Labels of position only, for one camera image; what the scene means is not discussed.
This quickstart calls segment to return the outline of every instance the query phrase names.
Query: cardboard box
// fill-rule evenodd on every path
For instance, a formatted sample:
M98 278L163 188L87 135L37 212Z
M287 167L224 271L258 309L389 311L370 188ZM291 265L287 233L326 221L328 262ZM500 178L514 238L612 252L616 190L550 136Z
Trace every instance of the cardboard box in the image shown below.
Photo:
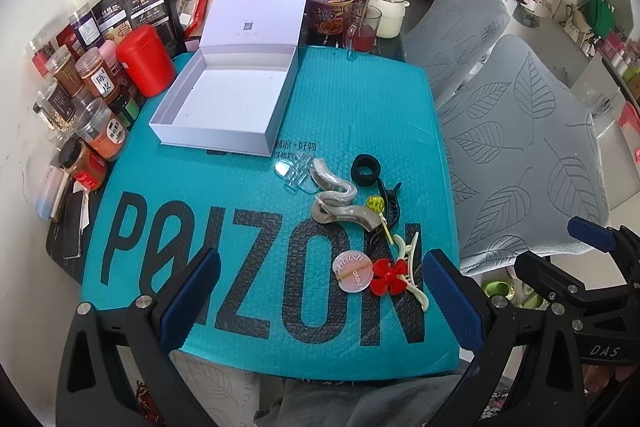
M306 0L213 0L200 49L149 126L163 144L270 156L298 72Z
M640 74L636 74L627 84L631 95L637 100L640 98Z

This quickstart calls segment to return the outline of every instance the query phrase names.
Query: black hair tie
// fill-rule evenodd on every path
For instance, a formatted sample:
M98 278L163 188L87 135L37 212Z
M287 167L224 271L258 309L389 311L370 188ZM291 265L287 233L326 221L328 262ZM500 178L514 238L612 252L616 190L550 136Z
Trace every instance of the black hair tie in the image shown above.
M369 169L371 174L362 172ZM356 185L370 187L380 177L380 162L369 154L358 154L351 165L351 179Z

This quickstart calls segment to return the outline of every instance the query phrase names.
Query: pink bottle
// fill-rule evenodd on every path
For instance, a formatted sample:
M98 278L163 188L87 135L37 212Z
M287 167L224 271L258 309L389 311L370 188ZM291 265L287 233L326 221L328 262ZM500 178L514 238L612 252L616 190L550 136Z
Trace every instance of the pink bottle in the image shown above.
M111 73L113 73L113 76L116 77L118 83L129 91L132 98L135 98L138 94L138 88L116 57L116 43L110 40L105 40L99 50L100 55L102 55L102 58L107 63L107 66L111 70Z

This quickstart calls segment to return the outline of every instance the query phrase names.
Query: white kettle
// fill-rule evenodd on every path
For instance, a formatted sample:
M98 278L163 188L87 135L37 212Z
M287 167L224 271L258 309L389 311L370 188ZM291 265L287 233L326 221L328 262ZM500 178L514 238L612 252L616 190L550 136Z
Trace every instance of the white kettle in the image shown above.
M392 39L400 33L404 18L404 9L409 6L405 0L370 0L369 5L382 12L377 35L383 39Z

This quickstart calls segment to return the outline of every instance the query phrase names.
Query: red flower clip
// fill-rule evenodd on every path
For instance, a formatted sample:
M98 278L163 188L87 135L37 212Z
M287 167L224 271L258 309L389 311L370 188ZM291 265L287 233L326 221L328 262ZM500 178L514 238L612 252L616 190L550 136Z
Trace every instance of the red flower clip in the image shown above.
M369 287L378 297L382 297L387 291L391 295L398 295L406 290L406 282L398 279L398 276L407 275L408 271L409 268L404 259L396 261L393 267L388 259L378 259L373 263L374 277Z

